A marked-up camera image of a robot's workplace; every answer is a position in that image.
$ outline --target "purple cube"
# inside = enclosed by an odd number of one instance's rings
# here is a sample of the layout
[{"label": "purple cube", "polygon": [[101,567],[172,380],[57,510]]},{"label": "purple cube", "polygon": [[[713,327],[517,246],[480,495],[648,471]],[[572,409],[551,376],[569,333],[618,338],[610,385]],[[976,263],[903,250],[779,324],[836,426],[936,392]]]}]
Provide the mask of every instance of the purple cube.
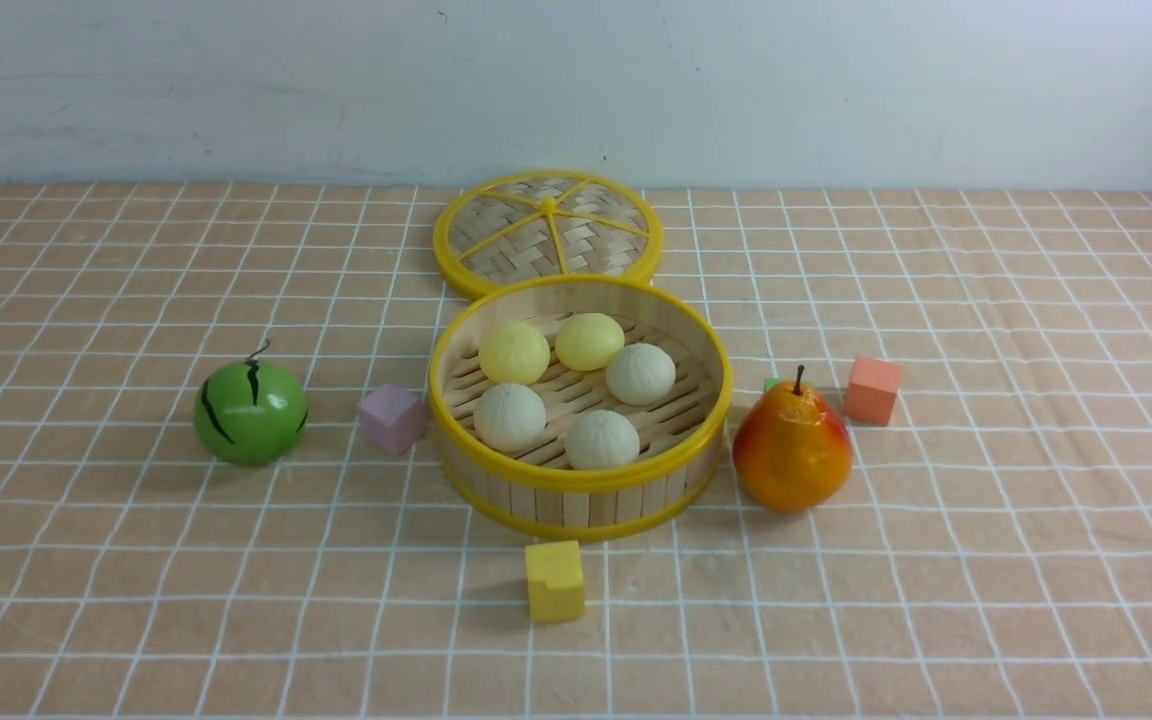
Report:
[{"label": "purple cube", "polygon": [[362,434],[389,455],[397,456],[419,441],[429,429],[424,402],[396,384],[380,386],[358,404]]}]

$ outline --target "yellow block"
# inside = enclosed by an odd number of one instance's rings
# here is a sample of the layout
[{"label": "yellow block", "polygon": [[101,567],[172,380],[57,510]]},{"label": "yellow block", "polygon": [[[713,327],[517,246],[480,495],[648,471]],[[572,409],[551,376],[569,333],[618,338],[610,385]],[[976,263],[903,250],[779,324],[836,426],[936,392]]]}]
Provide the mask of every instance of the yellow block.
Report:
[{"label": "yellow block", "polygon": [[562,623],[585,614],[585,571],[579,543],[547,541],[526,546],[526,601],[532,623]]}]

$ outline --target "orange pear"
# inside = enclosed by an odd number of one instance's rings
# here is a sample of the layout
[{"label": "orange pear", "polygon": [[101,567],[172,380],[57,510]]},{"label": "orange pear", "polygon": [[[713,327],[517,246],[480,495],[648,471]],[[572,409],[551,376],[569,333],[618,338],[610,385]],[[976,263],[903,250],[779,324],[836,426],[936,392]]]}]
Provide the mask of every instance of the orange pear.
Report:
[{"label": "orange pear", "polygon": [[732,441],[741,487],[774,511],[804,511],[829,500],[851,472],[847,427],[820,393],[794,382],[763,393]]}]

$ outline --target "green ball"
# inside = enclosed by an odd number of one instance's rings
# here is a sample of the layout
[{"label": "green ball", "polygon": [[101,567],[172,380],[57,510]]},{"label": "green ball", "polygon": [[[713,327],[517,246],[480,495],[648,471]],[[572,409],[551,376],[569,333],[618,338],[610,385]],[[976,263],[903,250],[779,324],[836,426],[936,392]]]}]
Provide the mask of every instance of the green ball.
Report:
[{"label": "green ball", "polygon": [[194,401],[194,432],[234,465],[267,465],[287,455],[310,416],[301,380],[257,354],[211,373]]}]

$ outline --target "white wall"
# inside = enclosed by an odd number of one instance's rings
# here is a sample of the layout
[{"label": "white wall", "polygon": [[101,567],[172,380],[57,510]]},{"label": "white wall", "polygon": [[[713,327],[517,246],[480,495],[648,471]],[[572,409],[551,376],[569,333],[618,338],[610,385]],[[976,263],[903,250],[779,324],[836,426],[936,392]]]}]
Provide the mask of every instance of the white wall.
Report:
[{"label": "white wall", "polygon": [[0,181],[1152,188],[1152,0],[0,0]]}]

